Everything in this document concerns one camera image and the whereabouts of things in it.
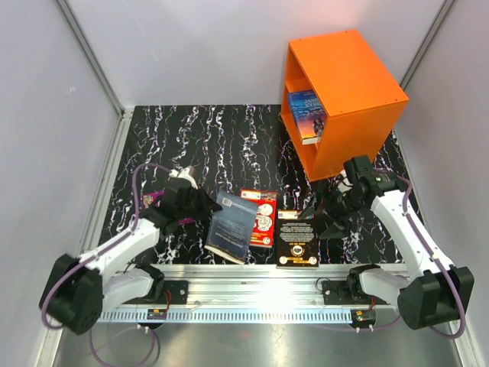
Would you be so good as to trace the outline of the dark blue book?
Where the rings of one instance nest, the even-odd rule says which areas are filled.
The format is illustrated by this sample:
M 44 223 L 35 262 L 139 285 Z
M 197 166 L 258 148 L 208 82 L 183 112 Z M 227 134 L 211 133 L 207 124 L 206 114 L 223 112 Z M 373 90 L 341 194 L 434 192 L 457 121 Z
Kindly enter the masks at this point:
M 204 248 L 235 264 L 244 265 L 257 216 L 257 204 L 220 190 L 221 210 L 212 215 Z

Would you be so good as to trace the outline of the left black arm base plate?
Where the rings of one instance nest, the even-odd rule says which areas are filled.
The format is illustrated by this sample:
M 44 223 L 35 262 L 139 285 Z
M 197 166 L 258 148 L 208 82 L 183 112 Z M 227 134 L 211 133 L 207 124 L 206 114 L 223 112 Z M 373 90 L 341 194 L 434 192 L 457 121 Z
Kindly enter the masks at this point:
M 176 281 L 159 281 L 152 288 L 149 295 L 131 299 L 125 304 L 166 304 L 185 305 L 189 293 L 189 282 Z

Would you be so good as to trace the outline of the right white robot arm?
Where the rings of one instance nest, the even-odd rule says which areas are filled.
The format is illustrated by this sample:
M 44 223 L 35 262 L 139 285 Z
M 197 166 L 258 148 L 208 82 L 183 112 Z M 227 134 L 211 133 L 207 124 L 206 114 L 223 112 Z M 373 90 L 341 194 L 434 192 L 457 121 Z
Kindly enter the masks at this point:
M 351 231 L 355 214 L 373 213 L 390 234 L 403 257 L 407 278 L 392 275 L 378 265 L 351 268 L 346 278 L 349 300 L 363 304 L 375 297 L 396 307 L 412 330 L 459 322 L 458 330 L 446 334 L 457 339 L 466 328 L 466 311 L 474 287 L 467 267 L 456 267 L 435 244 L 410 204 L 412 185 L 391 171 L 374 167 L 366 155 L 344 163 L 335 183 L 320 183 L 300 219 L 325 223 L 321 239 L 343 239 Z

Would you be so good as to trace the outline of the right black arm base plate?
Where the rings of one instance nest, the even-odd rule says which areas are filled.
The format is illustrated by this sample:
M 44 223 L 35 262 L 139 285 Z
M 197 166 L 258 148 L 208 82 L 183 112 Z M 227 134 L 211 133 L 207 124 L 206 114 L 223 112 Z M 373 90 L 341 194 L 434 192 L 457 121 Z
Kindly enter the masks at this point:
M 362 305 L 371 306 L 372 297 L 358 296 L 354 297 L 346 281 L 330 280 L 320 278 L 317 287 L 322 294 L 323 303 L 328 306 L 332 305 Z

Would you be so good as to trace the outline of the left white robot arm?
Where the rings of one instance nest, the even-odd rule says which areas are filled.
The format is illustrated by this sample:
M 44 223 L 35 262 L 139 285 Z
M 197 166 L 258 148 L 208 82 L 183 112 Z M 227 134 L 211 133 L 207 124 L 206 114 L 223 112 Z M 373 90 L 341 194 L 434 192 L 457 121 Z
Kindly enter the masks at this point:
M 169 170 L 163 193 L 142 209 L 135 193 L 131 226 L 90 252 L 65 254 L 53 264 L 39 301 L 41 321 L 51 330 L 66 327 L 76 335 L 89 331 L 103 312 L 130 300 L 155 304 L 163 297 L 165 276 L 152 265 L 123 265 L 153 248 L 186 222 L 211 218 L 222 210 L 194 179 L 193 168 Z

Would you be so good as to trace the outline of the purple treehouse book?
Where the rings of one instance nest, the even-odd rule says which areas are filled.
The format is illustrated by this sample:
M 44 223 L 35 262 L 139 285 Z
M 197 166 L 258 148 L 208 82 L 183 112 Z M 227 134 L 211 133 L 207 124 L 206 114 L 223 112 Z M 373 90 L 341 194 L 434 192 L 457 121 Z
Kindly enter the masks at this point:
M 143 204 L 143 208 L 144 209 L 147 209 L 149 208 L 151 205 L 156 205 L 158 206 L 157 204 L 157 200 L 164 195 L 164 191 L 157 191 L 157 192 L 153 192 L 153 193 L 148 193 L 148 194 L 145 194 L 143 195 L 143 199 L 142 199 L 142 204 Z M 184 225 L 187 225 L 187 224 L 190 224 L 194 222 L 193 219 L 191 218 L 185 218 L 185 219 L 181 219 L 178 224 L 180 226 L 184 226 Z

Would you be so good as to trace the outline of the black book gold text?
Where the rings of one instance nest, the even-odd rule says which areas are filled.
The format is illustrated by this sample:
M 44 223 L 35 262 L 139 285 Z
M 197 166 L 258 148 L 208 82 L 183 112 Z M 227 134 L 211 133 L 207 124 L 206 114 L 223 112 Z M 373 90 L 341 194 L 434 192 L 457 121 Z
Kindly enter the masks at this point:
M 297 210 L 279 210 L 276 228 L 278 268 L 318 268 L 319 245 L 312 219 L 299 219 Z

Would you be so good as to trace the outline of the blue sunset Jane Eyre book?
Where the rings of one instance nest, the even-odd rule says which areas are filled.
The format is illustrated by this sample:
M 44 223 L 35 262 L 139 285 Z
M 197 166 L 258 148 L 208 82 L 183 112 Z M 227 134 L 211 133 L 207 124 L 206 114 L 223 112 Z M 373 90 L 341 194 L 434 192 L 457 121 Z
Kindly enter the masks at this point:
M 320 142 L 327 115 L 312 89 L 287 94 L 287 101 L 303 145 Z

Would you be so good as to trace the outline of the red comic book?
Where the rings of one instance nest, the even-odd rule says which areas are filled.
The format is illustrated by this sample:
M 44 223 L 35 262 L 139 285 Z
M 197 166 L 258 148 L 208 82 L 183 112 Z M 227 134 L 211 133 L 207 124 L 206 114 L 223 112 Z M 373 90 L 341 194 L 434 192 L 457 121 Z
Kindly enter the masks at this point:
M 250 246 L 271 248 L 274 241 L 274 222 L 277 214 L 277 193 L 241 189 L 240 197 L 257 204 L 257 215 Z

